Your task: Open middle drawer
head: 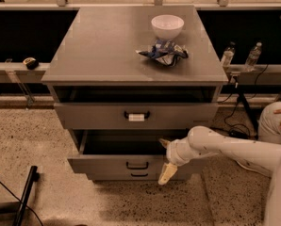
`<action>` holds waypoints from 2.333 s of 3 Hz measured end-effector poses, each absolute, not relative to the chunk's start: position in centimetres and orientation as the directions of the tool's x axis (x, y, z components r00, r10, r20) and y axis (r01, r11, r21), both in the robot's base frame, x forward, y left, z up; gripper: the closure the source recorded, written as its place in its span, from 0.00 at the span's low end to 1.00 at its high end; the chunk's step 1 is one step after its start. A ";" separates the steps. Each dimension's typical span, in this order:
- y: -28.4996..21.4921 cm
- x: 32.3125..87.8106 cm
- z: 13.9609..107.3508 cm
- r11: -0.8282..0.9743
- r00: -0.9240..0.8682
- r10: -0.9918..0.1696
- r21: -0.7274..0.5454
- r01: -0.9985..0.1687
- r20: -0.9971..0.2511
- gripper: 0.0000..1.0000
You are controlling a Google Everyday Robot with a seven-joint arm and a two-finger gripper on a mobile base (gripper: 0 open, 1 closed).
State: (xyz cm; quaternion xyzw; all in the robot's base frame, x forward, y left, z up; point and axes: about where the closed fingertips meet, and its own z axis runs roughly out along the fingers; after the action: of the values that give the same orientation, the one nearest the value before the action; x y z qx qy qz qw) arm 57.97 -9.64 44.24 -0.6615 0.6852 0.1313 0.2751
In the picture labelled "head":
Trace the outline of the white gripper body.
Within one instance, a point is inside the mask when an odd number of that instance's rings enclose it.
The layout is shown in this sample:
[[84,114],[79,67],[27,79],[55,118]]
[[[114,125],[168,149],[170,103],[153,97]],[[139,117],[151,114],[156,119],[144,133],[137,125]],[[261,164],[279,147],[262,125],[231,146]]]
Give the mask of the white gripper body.
[[170,163],[181,167],[194,158],[194,151],[186,138],[176,139],[168,144],[166,156]]

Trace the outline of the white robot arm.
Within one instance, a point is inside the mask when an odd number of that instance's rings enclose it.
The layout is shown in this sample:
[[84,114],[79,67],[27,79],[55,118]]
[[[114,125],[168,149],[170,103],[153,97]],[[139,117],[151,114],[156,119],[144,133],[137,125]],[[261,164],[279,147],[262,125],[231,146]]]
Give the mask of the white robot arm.
[[166,148],[168,163],[162,167],[158,179],[165,185],[177,169],[193,159],[205,158],[216,153],[226,155],[253,171],[271,175],[263,226],[281,226],[281,144],[250,139],[225,137],[205,127],[195,126],[182,139],[160,140]]

